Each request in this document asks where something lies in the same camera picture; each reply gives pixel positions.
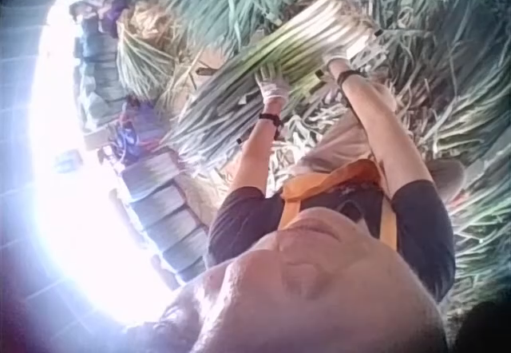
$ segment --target white glove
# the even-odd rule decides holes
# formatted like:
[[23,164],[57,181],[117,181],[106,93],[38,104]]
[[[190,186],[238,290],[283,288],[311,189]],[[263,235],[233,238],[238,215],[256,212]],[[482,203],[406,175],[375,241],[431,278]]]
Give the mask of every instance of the white glove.
[[270,101],[282,100],[287,103],[291,87],[284,80],[280,67],[273,63],[262,65],[255,73],[255,81],[259,86],[264,104]]
[[328,65],[332,60],[341,59],[349,65],[350,60],[364,51],[373,37],[374,29],[368,27],[366,24],[360,24],[354,38],[349,40],[349,42],[345,42],[343,46],[334,48],[332,51],[323,55],[324,64]]
[[344,47],[337,47],[329,53],[323,55],[324,65],[328,66],[332,60],[343,60],[347,64],[350,64],[346,54],[346,49]]

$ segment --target hand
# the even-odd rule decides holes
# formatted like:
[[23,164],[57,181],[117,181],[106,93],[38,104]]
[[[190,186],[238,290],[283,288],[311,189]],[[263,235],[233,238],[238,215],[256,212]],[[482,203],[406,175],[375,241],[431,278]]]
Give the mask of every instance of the hand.
[[291,87],[284,80],[282,72],[273,63],[267,63],[255,74],[255,81],[263,96],[264,105],[279,105],[283,107],[289,100]]

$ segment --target shirt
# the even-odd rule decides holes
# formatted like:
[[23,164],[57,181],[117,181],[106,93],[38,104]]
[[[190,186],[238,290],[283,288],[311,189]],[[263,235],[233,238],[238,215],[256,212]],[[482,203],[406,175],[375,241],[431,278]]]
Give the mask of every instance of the shirt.
[[[304,200],[301,210],[323,207],[359,220],[379,238],[382,191],[374,185],[343,185]],[[418,180],[401,187],[391,200],[397,217],[398,253],[439,302],[454,283],[454,234],[449,215],[433,183]],[[209,230],[208,265],[239,256],[257,240],[274,232],[284,202],[279,194],[265,198],[243,187],[225,199]]]

